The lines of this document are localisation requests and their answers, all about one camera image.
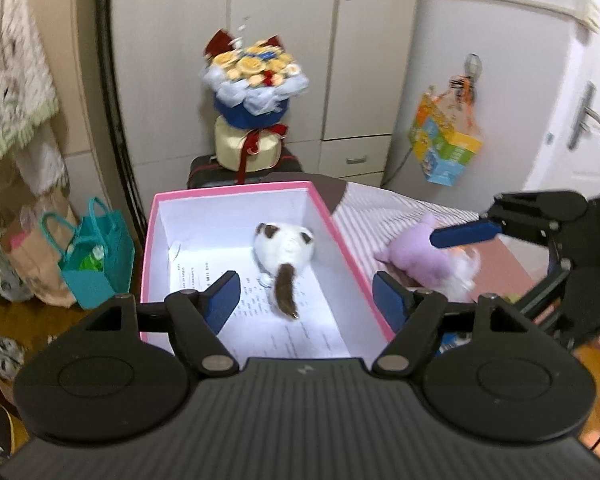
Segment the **purple cat plush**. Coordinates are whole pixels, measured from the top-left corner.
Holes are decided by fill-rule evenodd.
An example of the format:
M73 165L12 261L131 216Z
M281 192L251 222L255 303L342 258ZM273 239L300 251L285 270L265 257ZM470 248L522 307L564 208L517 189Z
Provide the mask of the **purple cat plush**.
M437 227L433 214L425 214L419 222L405 229L380 252L377 261L391 264L411 280L434 289L456 277L456 265L446 249L434 247L430 236Z

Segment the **white brown panda plush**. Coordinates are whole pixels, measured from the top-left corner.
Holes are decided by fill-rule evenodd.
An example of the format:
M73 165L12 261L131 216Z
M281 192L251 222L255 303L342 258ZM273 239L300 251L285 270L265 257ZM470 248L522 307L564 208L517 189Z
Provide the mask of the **white brown panda plush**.
M309 265L315 249L313 233L304 226L262 222L256 227L253 255L265 287L271 289L274 306L298 320L294 280Z

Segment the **white mesh bath pouf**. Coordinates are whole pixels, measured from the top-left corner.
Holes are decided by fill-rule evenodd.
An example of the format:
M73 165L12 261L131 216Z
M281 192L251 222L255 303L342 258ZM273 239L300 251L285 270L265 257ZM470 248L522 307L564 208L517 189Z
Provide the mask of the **white mesh bath pouf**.
M446 251L451 263L451 273L434 286L451 302L468 302L475 289L475 278L481 268L480 254L476 248L455 247Z

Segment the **colourful paper gift bag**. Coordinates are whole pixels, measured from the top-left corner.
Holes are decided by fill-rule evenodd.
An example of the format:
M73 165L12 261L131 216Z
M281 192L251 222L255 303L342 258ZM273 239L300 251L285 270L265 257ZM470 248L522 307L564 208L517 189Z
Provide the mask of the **colourful paper gift bag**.
M408 134L429 183L452 186L483 146L472 106L453 90L424 92Z

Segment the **teal gift bag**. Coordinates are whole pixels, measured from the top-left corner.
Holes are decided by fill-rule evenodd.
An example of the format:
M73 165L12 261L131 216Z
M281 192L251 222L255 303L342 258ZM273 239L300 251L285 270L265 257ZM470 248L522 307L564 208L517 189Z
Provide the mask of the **teal gift bag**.
M47 229L48 220L70 232L66 248ZM43 214L38 225L58 252L59 273L83 310L96 309L111 297L130 291L135 246L120 210L111 210L92 197L87 215L77 226L56 212Z

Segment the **pink cardboard storage box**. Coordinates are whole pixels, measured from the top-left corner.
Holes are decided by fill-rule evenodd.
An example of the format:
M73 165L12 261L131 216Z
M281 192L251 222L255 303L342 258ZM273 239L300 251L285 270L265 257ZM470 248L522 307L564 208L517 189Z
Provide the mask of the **pink cardboard storage box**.
M313 256L294 278L298 318L279 311L272 276L253 251L261 223L302 226L313 237ZM239 363L250 356L371 363L393 335L373 302L370 281L309 181L155 196L140 299L157 302L182 289L205 290L227 271L238 274L240 295L219 337Z

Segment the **white door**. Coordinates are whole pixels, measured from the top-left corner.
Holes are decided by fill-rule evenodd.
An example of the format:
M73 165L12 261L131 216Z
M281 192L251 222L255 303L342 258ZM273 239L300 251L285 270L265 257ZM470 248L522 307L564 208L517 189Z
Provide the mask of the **white door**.
M526 191L573 190L600 195L600 0L577 0L576 9L597 12L597 29L581 21L567 55L550 123Z

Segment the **dark suitcase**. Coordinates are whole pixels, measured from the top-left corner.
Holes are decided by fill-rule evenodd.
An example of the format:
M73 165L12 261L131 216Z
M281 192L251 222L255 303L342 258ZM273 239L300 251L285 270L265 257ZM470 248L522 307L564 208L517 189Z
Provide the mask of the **dark suitcase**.
M286 148L283 149L280 159L272 168L259 171L245 171L241 174L238 170L223 167L214 155L198 156L189 166L186 188L217 188L234 184L249 184L264 181L270 174L280 172L300 172L303 170L298 158Z

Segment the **cream gift box red ribbon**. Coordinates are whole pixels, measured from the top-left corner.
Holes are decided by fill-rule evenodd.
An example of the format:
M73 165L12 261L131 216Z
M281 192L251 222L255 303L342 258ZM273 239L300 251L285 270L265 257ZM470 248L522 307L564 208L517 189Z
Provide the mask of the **cream gift box red ribbon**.
M214 125L215 157L223 167L241 174L272 168L280 159L286 134L283 124L239 129L219 116Z

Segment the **brown paper bag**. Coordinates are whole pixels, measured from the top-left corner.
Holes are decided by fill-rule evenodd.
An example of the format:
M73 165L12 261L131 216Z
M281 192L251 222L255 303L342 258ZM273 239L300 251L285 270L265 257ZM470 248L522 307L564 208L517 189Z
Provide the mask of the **brown paper bag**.
M70 308L76 300L58 270L60 253L40 228L40 217L46 212L59 214L76 226L76 216L68 200L56 188L25 204L1 235L0 244L9 263L36 298L53 307Z

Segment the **beige wardrobe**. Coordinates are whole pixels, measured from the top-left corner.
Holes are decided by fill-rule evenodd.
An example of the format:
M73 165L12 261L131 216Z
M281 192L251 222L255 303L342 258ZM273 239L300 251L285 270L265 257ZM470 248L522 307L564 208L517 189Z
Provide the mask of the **beige wardrobe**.
M416 0L110 0L114 78L137 196L186 185L223 110L287 128L307 172L376 185Z

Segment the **flower bouquet blue wrap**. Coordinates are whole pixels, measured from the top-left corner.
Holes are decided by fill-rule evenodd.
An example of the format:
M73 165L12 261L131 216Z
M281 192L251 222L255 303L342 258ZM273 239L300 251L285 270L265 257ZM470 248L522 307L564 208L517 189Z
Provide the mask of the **flower bouquet blue wrap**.
M215 109L232 126L264 128L284 117L289 101L309 88L309 78L277 36L250 46L219 29L204 47L204 85Z

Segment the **cream knit cardigan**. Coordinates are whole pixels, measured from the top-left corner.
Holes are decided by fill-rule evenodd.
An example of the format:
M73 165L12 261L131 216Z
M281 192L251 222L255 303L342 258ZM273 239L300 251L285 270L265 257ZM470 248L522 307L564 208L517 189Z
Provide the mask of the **cream knit cardigan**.
M58 113L52 73L28 0L0 0L0 162L11 158L34 195L68 181L48 125Z

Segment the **black clothes rack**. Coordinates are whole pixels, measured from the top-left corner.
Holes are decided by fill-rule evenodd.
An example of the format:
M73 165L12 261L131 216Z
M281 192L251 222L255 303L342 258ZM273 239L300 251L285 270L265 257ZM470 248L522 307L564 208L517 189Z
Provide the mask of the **black clothes rack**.
M109 142L114 155L118 180L120 181L126 210L140 246L145 246L148 222L140 191L134 176L131 157L126 143L123 118L118 95L116 66L114 65L114 38L111 25L112 0L95 0L95 26L100 70L100 85L104 97Z

